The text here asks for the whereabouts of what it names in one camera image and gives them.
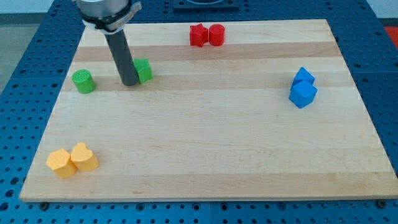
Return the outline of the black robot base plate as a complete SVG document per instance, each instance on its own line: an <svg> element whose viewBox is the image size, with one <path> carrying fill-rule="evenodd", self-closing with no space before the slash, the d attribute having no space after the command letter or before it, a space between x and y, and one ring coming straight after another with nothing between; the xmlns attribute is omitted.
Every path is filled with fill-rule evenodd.
<svg viewBox="0 0 398 224"><path fill-rule="evenodd" d="M175 12L239 9L238 0L173 0Z"/></svg>

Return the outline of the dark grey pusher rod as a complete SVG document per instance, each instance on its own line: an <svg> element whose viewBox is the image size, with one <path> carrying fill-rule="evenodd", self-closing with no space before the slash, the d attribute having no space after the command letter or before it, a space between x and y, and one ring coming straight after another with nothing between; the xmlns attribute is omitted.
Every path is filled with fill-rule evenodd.
<svg viewBox="0 0 398 224"><path fill-rule="evenodd" d="M131 52L123 30L105 35L111 55L113 56L122 84L133 86L139 82Z"/></svg>

